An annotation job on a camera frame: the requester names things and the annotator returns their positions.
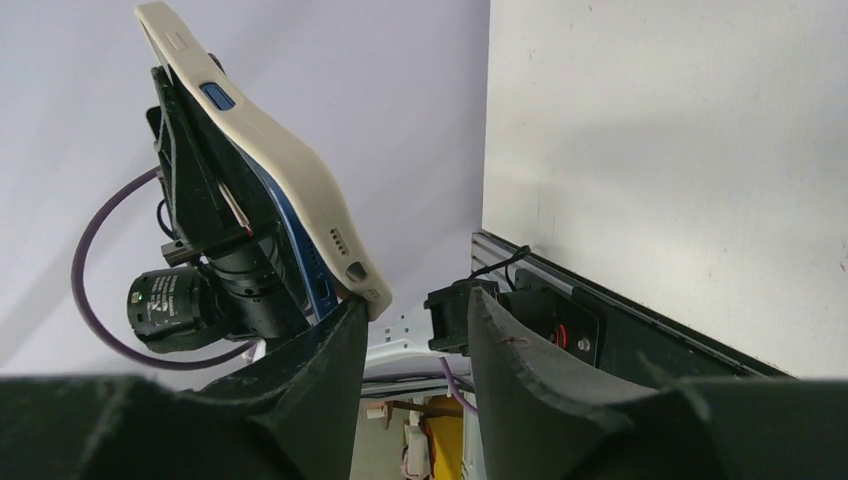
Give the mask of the blue smartphone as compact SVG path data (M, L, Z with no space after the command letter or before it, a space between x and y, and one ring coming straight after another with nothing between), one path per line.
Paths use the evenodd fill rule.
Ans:
M334 277L330 274L282 187L246 152L240 151L240 154L260 179L280 212L306 290L314 324L321 323L339 303Z

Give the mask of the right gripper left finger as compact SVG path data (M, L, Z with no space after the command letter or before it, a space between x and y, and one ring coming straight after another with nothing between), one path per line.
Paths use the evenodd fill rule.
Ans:
M345 479L368 318L346 299L310 330L199 391L140 376L1 383L5 479Z

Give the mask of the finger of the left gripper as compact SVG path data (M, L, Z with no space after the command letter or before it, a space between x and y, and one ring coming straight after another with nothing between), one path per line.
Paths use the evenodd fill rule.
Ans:
M155 137L176 252L171 265L221 258L257 246L279 253L279 218L270 195L168 67L151 77L159 104L146 118Z

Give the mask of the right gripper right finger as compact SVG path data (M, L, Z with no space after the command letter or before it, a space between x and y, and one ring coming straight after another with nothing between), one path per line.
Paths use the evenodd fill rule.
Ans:
M491 479L843 479L847 385L673 379L574 358L474 289L469 341Z

